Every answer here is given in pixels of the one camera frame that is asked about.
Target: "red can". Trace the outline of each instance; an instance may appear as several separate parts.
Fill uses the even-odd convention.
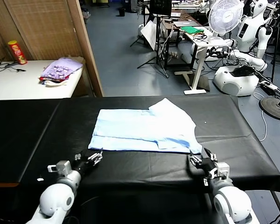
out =
[[[23,52],[21,51],[21,48],[18,44],[17,41],[10,41],[8,42],[9,47],[11,48],[11,50],[14,53],[14,56],[17,58],[19,64],[26,64],[27,60],[23,54]]]

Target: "laptop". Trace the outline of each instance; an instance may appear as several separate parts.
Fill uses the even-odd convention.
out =
[[[173,23],[176,27],[202,27],[201,24],[195,21],[178,21]]]
[[[181,17],[181,13],[171,13],[171,17]]]

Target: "purple cloth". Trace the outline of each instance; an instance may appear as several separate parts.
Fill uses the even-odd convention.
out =
[[[52,62],[43,72],[40,80],[63,81],[83,65],[70,58],[62,57]]]

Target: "floor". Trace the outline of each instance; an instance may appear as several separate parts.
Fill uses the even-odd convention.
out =
[[[170,77],[166,79],[158,66],[139,65],[155,56],[150,48],[136,43],[138,25],[143,17],[137,14],[126,13],[125,17],[118,17],[118,3],[111,3],[111,7],[90,7],[91,18],[87,24],[88,35],[98,67],[105,96],[159,96],[184,95],[183,91],[189,89],[181,76],[175,76],[173,70],[168,70]],[[191,56],[189,42],[181,42],[178,48],[172,47],[170,51],[183,54],[183,59],[189,61]],[[271,58],[267,57],[268,68],[265,76],[271,76]],[[203,74],[213,79],[214,72],[204,65]],[[274,83],[280,87],[280,65],[276,66]],[[210,92],[207,94],[221,94],[210,81]],[[254,97],[238,98],[239,108],[247,122],[259,139],[264,137],[265,125],[261,117],[258,100]],[[280,171],[280,121],[264,115],[267,122],[267,137],[262,142]],[[269,191],[248,192],[254,211],[261,224],[269,223],[279,214]]]

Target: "light blue shirt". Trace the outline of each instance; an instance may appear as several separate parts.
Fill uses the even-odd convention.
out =
[[[195,123],[168,99],[148,110],[100,110],[88,148],[201,153]]]

